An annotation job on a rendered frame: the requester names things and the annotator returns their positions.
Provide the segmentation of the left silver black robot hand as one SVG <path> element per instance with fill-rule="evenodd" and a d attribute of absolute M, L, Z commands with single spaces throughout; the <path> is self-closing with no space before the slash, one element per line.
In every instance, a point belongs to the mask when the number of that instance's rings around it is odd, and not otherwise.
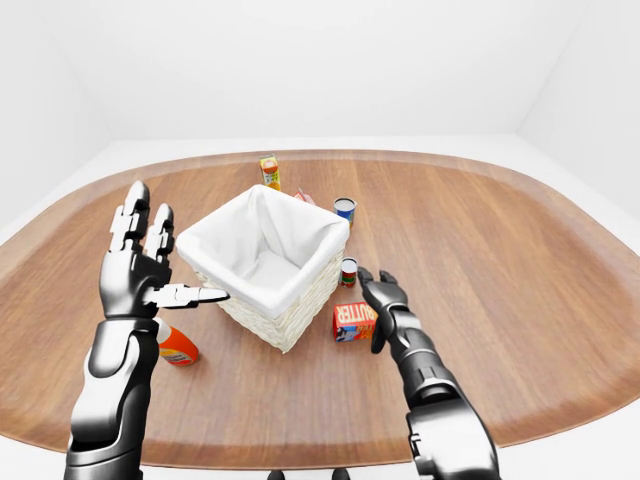
<path fill-rule="evenodd" d="M 153 318 L 161 308 L 186 309 L 226 301 L 231 295 L 219 288 L 190 287 L 171 281 L 169 255 L 175 245 L 174 213 L 163 203 L 149 220 L 150 192 L 134 182 L 117 207 L 99 278 L 105 317 Z"/>

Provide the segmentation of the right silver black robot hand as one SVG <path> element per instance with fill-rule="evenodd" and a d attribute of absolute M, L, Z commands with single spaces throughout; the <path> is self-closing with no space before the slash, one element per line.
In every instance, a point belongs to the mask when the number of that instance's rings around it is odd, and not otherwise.
<path fill-rule="evenodd" d="M 380 353 L 394 334 L 397 323 L 393 308 L 408 310 L 408 296 L 397 279 L 388 271 L 379 271 L 379 280 L 363 266 L 357 269 L 357 278 L 366 303 L 378 315 L 372 334 L 371 352 Z"/>

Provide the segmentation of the red butter box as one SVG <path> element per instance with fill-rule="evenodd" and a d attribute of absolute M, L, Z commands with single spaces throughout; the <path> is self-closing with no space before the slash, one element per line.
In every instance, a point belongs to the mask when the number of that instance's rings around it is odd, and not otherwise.
<path fill-rule="evenodd" d="M 336 342 L 370 339 L 378 314 L 366 303 L 338 304 L 333 309 L 333 332 Z"/>

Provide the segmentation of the white wicker basket with liner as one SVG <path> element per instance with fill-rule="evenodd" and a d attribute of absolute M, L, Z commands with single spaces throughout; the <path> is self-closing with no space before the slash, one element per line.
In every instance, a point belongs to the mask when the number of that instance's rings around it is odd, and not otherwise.
<path fill-rule="evenodd" d="M 221 308 L 282 352 L 290 351 L 338 285 L 350 226 L 335 213 L 254 185 L 176 241 Z"/>

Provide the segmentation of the orange bottle with white cap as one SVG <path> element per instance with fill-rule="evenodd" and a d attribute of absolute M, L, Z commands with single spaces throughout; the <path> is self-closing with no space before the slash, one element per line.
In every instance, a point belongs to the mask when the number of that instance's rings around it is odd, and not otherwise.
<path fill-rule="evenodd" d="M 184 333 L 160 317 L 156 317 L 154 321 L 158 324 L 156 339 L 162 358 L 173 366 L 192 365 L 198 360 L 197 346 Z"/>

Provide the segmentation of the blue labelled tin can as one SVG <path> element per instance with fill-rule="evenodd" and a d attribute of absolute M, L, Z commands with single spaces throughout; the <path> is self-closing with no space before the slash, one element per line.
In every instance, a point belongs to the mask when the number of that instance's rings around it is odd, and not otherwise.
<path fill-rule="evenodd" d="M 350 226 L 353 226 L 357 202 L 348 197 L 337 198 L 333 203 L 333 212 L 346 219 Z"/>

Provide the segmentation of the orange juice carton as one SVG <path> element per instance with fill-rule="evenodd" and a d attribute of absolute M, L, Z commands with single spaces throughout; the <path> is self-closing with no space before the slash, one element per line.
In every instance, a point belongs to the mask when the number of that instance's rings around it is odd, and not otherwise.
<path fill-rule="evenodd" d="M 277 157 L 273 154 L 261 156 L 259 166 L 265 186 L 274 190 L 281 190 L 281 179 Z"/>

